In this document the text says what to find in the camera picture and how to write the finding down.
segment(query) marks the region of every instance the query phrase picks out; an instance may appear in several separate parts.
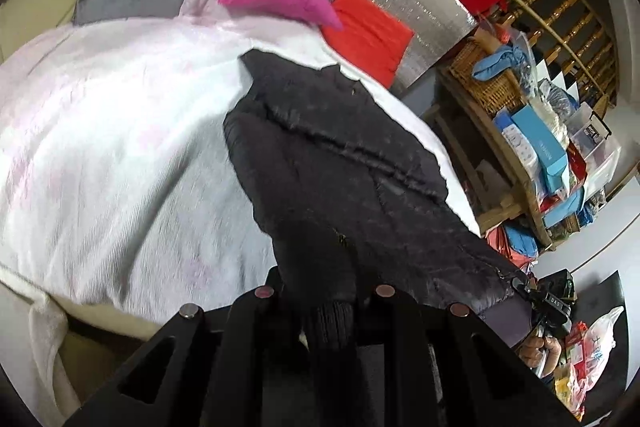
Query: transparent plastic container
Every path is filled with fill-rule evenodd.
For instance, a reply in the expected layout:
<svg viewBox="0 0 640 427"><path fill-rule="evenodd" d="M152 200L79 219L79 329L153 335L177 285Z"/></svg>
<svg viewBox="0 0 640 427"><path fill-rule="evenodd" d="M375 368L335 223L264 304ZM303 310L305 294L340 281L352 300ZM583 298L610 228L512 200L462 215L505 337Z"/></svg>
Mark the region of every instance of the transparent plastic container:
<svg viewBox="0 0 640 427"><path fill-rule="evenodd" d="M588 200L613 178L622 147L586 102L566 121L566 128L587 163L584 199Z"/></svg>

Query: blue box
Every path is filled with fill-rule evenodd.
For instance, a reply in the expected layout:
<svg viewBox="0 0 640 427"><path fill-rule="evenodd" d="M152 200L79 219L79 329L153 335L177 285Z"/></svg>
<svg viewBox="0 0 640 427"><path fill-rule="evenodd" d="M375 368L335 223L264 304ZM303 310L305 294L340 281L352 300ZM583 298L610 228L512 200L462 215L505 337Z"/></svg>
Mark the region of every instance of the blue box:
<svg viewBox="0 0 640 427"><path fill-rule="evenodd" d="M566 151L545 123L528 104L511 118L536 151L549 193L556 194L562 188L568 191L569 187L562 180L563 175L568 177L569 160Z"/></svg>

